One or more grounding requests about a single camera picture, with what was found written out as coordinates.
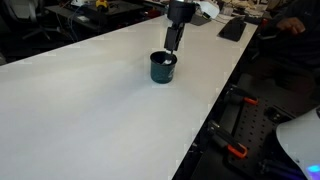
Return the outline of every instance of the person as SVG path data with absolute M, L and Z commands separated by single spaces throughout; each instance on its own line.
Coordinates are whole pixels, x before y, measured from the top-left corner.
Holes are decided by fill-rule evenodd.
M 260 43 L 260 58 L 247 70 L 258 79 L 310 96 L 316 86 L 313 71 L 320 68 L 320 1 L 295 0 L 261 29 L 274 36 Z

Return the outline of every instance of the blue light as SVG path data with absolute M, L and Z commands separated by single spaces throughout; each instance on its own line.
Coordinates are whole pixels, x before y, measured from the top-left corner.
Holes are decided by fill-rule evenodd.
M 308 167 L 308 171 L 311 173 L 320 172 L 320 166 L 319 165 L 310 166 Z

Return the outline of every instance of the dark green mug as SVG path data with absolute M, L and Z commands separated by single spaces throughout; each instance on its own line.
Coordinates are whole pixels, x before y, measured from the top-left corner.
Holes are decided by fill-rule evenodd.
M 177 63 L 177 57 L 168 54 L 165 51 L 154 52 L 150 56 L 151 59 L 151 79 L 154 82 L 165 84 L 172 81 L 174 68 Z M 169 64 L 165 64 L 165 60 L 170 60 Z

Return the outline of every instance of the chair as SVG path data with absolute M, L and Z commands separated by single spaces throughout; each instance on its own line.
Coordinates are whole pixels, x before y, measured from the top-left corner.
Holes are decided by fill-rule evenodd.
M 38 18 L 46 15 L 43 0 L 4 0 L 4 7 L 13 20 L 19 23 L 38 24 L 39 27 L 37 29 L 23 36 L 22 39 L 43 33 L 48 40 L 51 40 L 47 32 L 60 32 L 59 28 L 45 28 L 39 24 Z

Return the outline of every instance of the black keyboard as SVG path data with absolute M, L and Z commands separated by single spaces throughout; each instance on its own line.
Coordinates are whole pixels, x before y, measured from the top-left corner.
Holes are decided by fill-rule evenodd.
M 241 18 L 234 18 L 223 27 L 219 36 L 232 41 L 239 41 L 246 25 Z

